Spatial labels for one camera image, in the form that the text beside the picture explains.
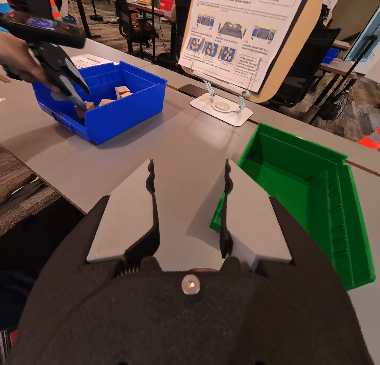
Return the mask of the printed instruction sheet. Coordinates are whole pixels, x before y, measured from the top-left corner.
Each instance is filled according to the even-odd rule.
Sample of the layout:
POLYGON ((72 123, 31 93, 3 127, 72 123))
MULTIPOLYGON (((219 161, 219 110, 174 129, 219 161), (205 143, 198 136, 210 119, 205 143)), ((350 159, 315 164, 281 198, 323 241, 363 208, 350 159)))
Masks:
POLYGON ((258 93, 308 0, 192 0, 179 64, 258 93))

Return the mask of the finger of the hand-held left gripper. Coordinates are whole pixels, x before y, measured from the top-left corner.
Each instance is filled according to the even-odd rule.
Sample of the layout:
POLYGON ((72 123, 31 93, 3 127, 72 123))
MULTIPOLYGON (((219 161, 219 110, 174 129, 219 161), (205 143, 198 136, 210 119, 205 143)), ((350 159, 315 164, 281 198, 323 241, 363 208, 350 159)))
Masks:
POLYGON ((66 56, 63 63, 63 72, 66 77, 69 78, 71 83, 79 85, 82 90, 84 90, 88 95, 91 95, 91 91, 82 77, 81 73, 78 71, 70 57, 66 56))
POLYGON ((85 110, 86 106, 84 100, 75 89, 74 84, 71 83, 65 74, 55 73, 50 74, 50 82, 59 88, 59 91, 51 91, 51 97, 56 101, 72 102, 75 106, 85 110))

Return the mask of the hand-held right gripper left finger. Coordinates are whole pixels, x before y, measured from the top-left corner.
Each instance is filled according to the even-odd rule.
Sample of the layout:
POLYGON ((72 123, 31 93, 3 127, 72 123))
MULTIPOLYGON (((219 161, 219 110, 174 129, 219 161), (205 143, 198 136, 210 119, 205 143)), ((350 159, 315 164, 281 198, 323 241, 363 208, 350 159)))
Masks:
POLYGON ((110 194, 88 263, 122 260, 140 266, 160 246, 153 159, 147 159, 110 194))

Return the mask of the black rectangular plate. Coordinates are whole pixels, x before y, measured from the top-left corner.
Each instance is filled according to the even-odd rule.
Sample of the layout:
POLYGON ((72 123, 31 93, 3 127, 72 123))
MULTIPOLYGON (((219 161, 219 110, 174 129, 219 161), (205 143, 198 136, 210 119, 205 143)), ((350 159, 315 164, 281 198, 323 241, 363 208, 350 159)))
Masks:
POLYGON ((180 88, 178 88, 178 92, 181 92, 187 96, 190 96, 192 98, 199 98, 205 94, 208 94, 208 91, 206 89, 203 89, 199 86, 193 85, 193 84, 186 84, 180 88))

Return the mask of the black office chair red detail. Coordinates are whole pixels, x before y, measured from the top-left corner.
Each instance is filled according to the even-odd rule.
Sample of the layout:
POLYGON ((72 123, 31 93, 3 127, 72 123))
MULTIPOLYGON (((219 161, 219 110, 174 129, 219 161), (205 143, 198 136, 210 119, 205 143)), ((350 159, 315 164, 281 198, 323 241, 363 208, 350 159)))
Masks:
POLYGON ((116 0, 115 7, 119 32, 127 41, 128 54, 155 64, 155 40, 159 35, 155 30, 154 20, 151 24, 146 17, 136 17, 133 21, 132 15, 139 11, 131 10, 126 0, 116 0))

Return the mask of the green plastic bin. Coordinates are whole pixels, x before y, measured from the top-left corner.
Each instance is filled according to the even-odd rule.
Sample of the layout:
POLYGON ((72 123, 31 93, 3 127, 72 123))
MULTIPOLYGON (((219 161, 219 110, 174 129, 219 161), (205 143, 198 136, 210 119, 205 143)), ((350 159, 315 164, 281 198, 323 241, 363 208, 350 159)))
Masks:
MULTIPOLYGON (((237 165, 270 200, 292 256, 311 282, 347 291, 376 280, 359 194, 347 155, 260 123, 237 165)), ((210 228, 220 233, 222 194, 210 228)), ((271 274, 259 261, 255 271, 271 274)))

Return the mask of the black hanging bag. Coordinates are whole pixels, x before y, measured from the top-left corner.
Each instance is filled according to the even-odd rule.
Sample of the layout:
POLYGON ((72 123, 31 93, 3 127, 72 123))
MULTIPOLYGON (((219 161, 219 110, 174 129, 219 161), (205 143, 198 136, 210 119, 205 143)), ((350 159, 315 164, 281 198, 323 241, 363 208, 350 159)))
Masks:
POLYGON ((326 121, 326 124, 332 123, 341 115, 345 110, 349 99, 349 90, 341 91, 330 102, 328 102, 321 111, 320 118, 326 121))

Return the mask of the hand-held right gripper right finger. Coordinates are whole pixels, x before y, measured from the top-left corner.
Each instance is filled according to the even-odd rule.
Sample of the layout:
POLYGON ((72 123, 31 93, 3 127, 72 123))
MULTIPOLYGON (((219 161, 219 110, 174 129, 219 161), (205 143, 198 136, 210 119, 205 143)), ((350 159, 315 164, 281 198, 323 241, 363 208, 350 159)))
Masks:
POLYGON ((289 264, 292 256, 269 194, 230 159, 225 162, 224 193, 219 238, 222 258, 238 258, 251 271, 261 260, 289 264))

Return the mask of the blue plastic bin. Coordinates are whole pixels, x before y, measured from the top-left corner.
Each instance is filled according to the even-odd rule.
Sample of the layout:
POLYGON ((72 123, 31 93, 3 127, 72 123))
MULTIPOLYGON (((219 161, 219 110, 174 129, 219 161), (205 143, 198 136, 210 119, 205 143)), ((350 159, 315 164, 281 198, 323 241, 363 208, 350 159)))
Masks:
POLYGON ((32 87, 45 113, 88 142, 102 144, 163 110, 167 80, 142 68, 120 61, 119 65, 103 64, 79 72, 91 95, 77 85, 74 87, 84 101, 95 105, 86 112, 85 126, 79 123, 72 102, 55 101, 43 84, 33 83, 32 87), (118 100, 117 86, 127 86, 133 94, 118 100), (98 106, 102 99, 116 101, 98 106))

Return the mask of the small blue background bin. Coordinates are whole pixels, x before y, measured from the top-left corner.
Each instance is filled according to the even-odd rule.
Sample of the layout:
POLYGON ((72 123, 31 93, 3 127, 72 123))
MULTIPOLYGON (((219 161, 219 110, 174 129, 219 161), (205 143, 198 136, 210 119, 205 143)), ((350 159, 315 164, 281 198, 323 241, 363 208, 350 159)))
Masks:
POLYGON ((326 53, 325 57, 322 60, 323 64, 330 64, 339 54, 340 49, 338 48, 330 48, 326 53))

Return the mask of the printed paper sheet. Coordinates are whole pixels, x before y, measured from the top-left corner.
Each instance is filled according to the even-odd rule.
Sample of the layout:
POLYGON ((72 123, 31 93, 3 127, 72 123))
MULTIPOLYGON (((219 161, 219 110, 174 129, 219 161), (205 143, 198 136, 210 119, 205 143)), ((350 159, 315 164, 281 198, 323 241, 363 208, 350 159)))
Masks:
POLYGON ((78 70, 110 63, 114 65, 119 65, 119 62, 113 62, 111 60, 104 59, 92 54, 71 56, 70 59, 72 60, 72 62, 78 70))

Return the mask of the wooden document stand white base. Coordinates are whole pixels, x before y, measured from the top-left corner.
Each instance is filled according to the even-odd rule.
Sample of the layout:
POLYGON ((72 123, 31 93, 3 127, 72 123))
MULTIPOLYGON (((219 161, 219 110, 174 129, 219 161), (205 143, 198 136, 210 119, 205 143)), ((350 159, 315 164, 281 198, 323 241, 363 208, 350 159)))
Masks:
POLYGON ((208 94, 191 101, 191 106, 232 126, 242 126, 253 114, 245 106, 245 100, 262 103, 271 99, 283 83, 298 54, 314 29, 321 12, 321 0, 308 0, 286 40, 282 51, 267 73, 258 93, 227 84, 202 73, 195 76, 193 70, 183 68, 204 81, 208 94))

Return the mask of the person's left hand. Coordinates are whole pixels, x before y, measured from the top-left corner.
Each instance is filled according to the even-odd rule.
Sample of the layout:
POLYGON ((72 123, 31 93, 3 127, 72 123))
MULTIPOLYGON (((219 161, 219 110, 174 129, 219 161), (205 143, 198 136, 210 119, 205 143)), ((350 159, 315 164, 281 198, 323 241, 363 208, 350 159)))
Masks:
POLYGON ((30 54, 28 44, 15 36, 0 33, 0 64, 18 71, 19 77, 28 83, 40 82, 55 92, 60 89, 48 80, 43 68, 30 54))

